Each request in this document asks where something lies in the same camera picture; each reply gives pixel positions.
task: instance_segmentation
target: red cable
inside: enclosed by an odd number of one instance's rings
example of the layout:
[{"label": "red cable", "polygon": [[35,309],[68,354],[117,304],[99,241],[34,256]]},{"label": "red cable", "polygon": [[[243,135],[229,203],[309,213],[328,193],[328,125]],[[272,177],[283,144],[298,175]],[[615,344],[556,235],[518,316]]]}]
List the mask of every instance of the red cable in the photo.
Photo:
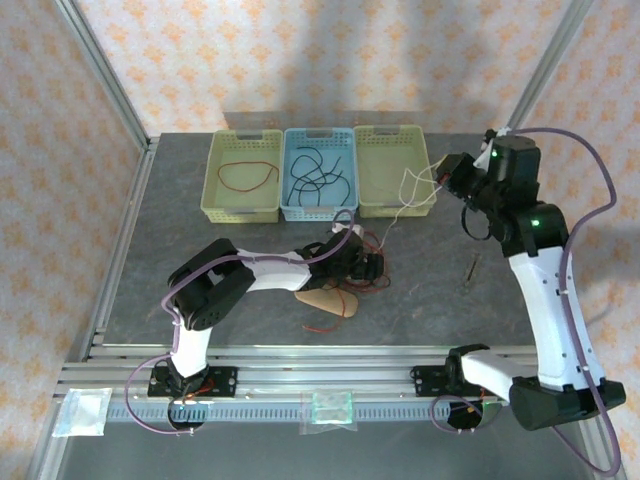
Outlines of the red cable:
[{"label": "red cable", "polygon": [[[379,255],[382,255],[384,257],[384,251],[379,248],[380,246],[380,240],[378,239],[378,237],[376,236],[375,233],[370,232],[368,230],[366,230],[365,235],[369,235],[371,238],[373,238],[376,243],[378,244],[378,247],[375,247],[374,245],[372,245],[371,243],[367,242],[366,240],[363,240],[362,243],[369,248],[369,250],[371,250],[374,253],[378,253]],[[389,265],[385,259],[384,262],[384,274],[382,275],[383,277],[385,277],[387,279],[387,284],[386,285],[376,285],[375,283],[355,283],[349,280],[345,280],[344,284],[347,285],[349,287],[349,290],[352,290],[354,292],[357,293],[376,293],[376,292],[380,292],[382,290],[384,290],[385,288],[389,288],[389,286],[391,285],[391,279],[389,278]]]},{"label": "red cable", "polygon": [[335,323],[335,325],[329,328],[315,328],[315,327],[310,327],[308,325],[303,325],[302,328],[313,333],[331,333],[336,331],[338,328],[340,328],[340,325],[342,325],[342,322],[344,322],[344,319],[345,319],[344,315],[347,311],[347,304],[344,301],[344,297],[342,296],[342,292],[340,291],[340,289],[337,288],[336,290],[338,292],[338,296],[340,297],[340,300],[342,300],[342,314],[340,315],[340,319]]},{"label": "red cable", "polygon": [[[262,165],[267,165],[269,166],[269,173],[267,173],[267,176],[265,177],[265,179],[259,183],[258,185],[256,185],[255,187],[251,187],[248,188],[246,190],[241,189],[241,188],[233,188],[230,187],[229,185],[226,184],[226,182],[224,181],[224,179],[222,178],[222,175],[220,175],[220,172],[222,171],[223,168],[225,167],[229,167],[232,165],[256,165],[256,164],[262,164]],[[270,164],[269,162],[233,162],[233,163],[227,163],[225,165],[221,165],[218,168],[218,178],[220,179],[220,183],[222,183],[222,185],[224,185],[226,188],[228,188],[229,190],[232,190],[234,192],[240,192],[240,193],[248,193],[248,192],[253,192],[254,190],[257,190],[258,188],[260,188],[262,185],[264,185],[265,183],[267,183],[267,181],[269,180],[269,177],[271,176],[271,172],[276,171],[276,182],[280,179],[280,170],[278,169],[278,167],[276,167],[275,165]]]}]

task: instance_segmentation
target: red wire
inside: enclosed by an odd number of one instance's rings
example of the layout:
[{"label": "red wire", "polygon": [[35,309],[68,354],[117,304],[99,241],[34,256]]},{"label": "red wire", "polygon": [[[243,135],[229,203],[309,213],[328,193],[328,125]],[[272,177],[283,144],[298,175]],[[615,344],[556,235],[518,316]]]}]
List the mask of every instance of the red wire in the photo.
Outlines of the red wire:
[{"label": "red wire", "polygon": [[208,379],[207,383],[204,384],[203,387],[200,387],[200,390],[198,390],[196,392],[196,395],[199,393],[204,393],[204,392],[208,392],[210,390],[213,390],[213,387],[215,387],[215,384],[213,383],[212,379]]},{"label": "red wire", "polygon": [[[373,238],[376,243],[378,244],[378,246],[374,246],[371,243],[367,242],[366,240],[363,240],[362,243],[369,248],[369,250],[371,250],[372,252],[378,253],[380,255],[384,256],[384,252],[383,250],[380,248],[380,240],[378,239],[378,237],[376,236],[375,233],[373,232],[369,232],[369,231],[365,231],[364,232],[365,235],[369,235],[371,238]],[[345,280],[343,283],[349,288],[349,290],[352,290],[354,292],[357,293],[375,293],[375,292],[379,292],[381,290],[384,290],[385,288],[388,288],[389,285],[391,285],[391,279],[388,276],[388,265],[387,265],[387,261],[385,259],[384,262],[384,272],[385,274],[382,275],[387,279],[387,284],[386,285],[382,285],[382,286],[378,286],[375,283],[373,284],[358,284],[358,283],[354,283],[354,282],[350,282],[348,280]],[[341,318],[335,323],[335,325],[333,325],[332,327],[329,328],[316,328],[316,327],[310,327],[308,325],[303,325],[302,328],[304,328],[305,330],[309,331],[309,332],[313,332],[313,333],[331,333],[336,331],[338,328],[340,328],[340,325],[342,325],[342,323],[344,322],[345,319],[345,312],[347,309],[347,305],[344,301],[344,297],[342,296],[342,292],[340,291],[340,289],[337,289],[338,291],[338,295],[340,296],[340,300],[342,300],[342,315]]]},{"label": "red wire", "polygon": [[[251,188],[248,188],[246,190],[241,189],[241,188],[230,187],[229,185],[227,185],[225,183],[224,179],[222,178],[222,175],[220,175],[220,172],[225,167],[229,167],[229,166],[232,166],[232,165],[256,165],[256,164],[262,164],[262,165],[269,166],[270,167],[269,168],[269,173],[267,173],[267,176],[262,181],[262,183],[259,183],[255,187],[251,187]],[[276,182],[277,182],[279,180],[279,178],[280,178],[280,170],[278,169],[278,167],[276,167],[275,165],[270,164],[269,162],[233,162],[233,163],[227,163],[225,165],[221,165],[220,168],[218,168],[218,178],[220,179],[220,183],[222,183],[222,185],[224,185],[229,190],[233,190],[234,192],[240,192],[240,193],[248,193],[248,192],[253,192],[254,190],[257,190],[262,185],[267,183],[267,181],[269,180],[269,177],[271,176],[271,172],[273,172],[274,170],[276,171]]]},{"label": "red wire", "polygon": [[342,314],[340,315],[340,319],[335,323],[335,325],[329,328],[316,328],[316,327],[310,327],[308,325],[303,325],[302,328],[313,333],[331,333],[336,331],[338,328],[340,328],[340,325],[342,325],[342,322],[344,322],[344,319],[345,319],[344,315],[347,311],[347,304],[344,301],[344,297],[342,296],[342,292],[340,291],[340,289],[337,288],[336,290],[338,292],[338,296],[340,297],[340,300],[342,300]]}]

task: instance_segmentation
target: plastic basket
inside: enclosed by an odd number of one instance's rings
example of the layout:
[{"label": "plastic basket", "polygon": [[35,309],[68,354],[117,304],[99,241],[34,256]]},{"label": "plastic basket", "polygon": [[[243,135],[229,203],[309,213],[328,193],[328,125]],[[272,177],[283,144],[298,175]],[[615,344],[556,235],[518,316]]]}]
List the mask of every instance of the plastic basket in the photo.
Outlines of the plastic basket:
[{"label": "plastic basket", "polygon": [[[284,132],[284,156],[282,161],[282,192],[280,208],[287,221],[331,221],[335,214],[348,209],[355,213],[358,208],[358,171],[353,130],[350,128],[290,128]],[[343,179],[327,177],[327,184],[317,191],[309,191],[302,178],[317,180],[319,172],[314,160],[322,162],[322,171],[341,173]],[[344,215],[340,220],[348,219]]]},{"label": "plastic basket", "polygon": [[[417,125],[362,125],[354,132],[360,180],[360,216],[393,217],[402,207],[398,191],[405,168],[418,175],[429,166],[422,128]],[[431,170],[424,172],[422,178],[432,180]],[[415,179],[407,175],[402,186],[402,198],[406,202],[411,200],[414,185]],[[419,182],[413,203],[426,200],[433,191],[433,183]],[[434,195],[420,207],[405,208],[400,216],[425,216],[435,202]]]},{"label": "plastic basket", "polygon": [[[200,208],[213,223],[276,223],[282,181],[282,131],[219,130],[213,136],[207,172],[202,190]],[[254,164],[223,165],[238,162]],[[267,162],[278,168],[270,171]],[[269,175],[264,185],[250,192],[237,192],[222,183],[220,177],[231,188],[250,189],[260,184]]]}]

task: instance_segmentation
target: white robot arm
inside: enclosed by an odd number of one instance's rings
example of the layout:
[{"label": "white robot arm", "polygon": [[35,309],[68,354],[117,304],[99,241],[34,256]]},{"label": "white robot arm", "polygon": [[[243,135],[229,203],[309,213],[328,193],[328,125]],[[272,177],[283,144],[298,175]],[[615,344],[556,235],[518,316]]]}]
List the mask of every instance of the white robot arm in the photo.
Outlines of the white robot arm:
[{"label": "white robot arm", "polygon": [[590,418],[597,414],[569,331],[562,296],[569,299],[587,366],[607,409],[625,401],[621,383],[606,380],[584,323],[571,268],[560,289],[560,262],[568,238],[562,212],[537,200],[540,150],[525,137],[498,136],[480,162],[468,154],[448,155],[437,181],[483,212],[489,237],[497,239],[515,274],[529,313],[538,353],[538,371],[493,355],[487,347],[458,350],[455,371],[464,381],[507,400],[527,430]]},{"label": "white robot arm", "polygon": [[[238,249],[238,255],[244,257],[262,256],[260,253],[247,252]],[[302,260],[302,256],[295,252],[278,255],[279,257]],[[268,260],[264,262],[242,262],[253,272],[254,282],[246,290],[253,292],[267,289],[284,289],[296,292],[303,288],[311,279],[308,265],[278,262]],[[171,357],[176,370],[182,377],[191,377],[207,368],[207,348],[213,326],[204,330],[187,329],[184,318],[180,325],[178,348]]]}]

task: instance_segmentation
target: white wire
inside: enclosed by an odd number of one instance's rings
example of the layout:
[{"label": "white wire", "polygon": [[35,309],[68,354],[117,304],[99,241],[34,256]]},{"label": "white wire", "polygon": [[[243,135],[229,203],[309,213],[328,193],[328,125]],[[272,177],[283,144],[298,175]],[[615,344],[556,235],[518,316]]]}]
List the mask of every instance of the white wire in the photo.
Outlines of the white wire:
[{"label": "white wire", "polygon": [[[398,223],[398,217],[400,216],[400,214],[406,209],[406,208],[416,208],[416,207],[421,207],[422,205],[424,205],[425,203],[427,203],[429,200],[431,200],[435,194],[438,192],[438,190],[440,190],[442,188],[442,186],[438,186],[438,188],[436,188],[431,195],[429,195],[427,198],[425,198],[423,201],[418,202],[418,203],[413,203],[413,201],[416,198],[416,193],[418,191],[418,185],[420,182],[429,182],[429,183],[438,183],[430,178],[422,178],[422,175],[431,170],[432,168],[437,167],[438,165],[440,165],[442,163],[442,161],[444,160],[444,158],[442,160],[440,160],[438,163],[435,163],[434,165],[430,165],[428,167],[425,167],[424,169],[422,169],[422,171],[416,175],[415,173],[413,173],[411,170],[409,170],[408,168],[404,169],[404,174],[402,175],[402,182],[400,182],[400,190],[398,191],[398,199],[400,200],[400,203],[402,203],[402,207],[400,207],[400,209],[396,212],[396,215],[393,219],[393,222],[391,222],[391,224],[387,227],[387,230],[384,232],[384,237],[382,237],[382,241],[380,242],[380,249],[382,249],[382,247],[384,247],[384,243],[387,241],[387,236],[389,235],[389,232],[391,231],[391,228]],[[413,193],[411,194],[411,200],[409,200],[408,202],[405,202],[404,199],[402,198],[402,187],[404,187],[404,182],[407,179],[407,173],[409,173],[416,181],[415,184],[413,186]]]}]

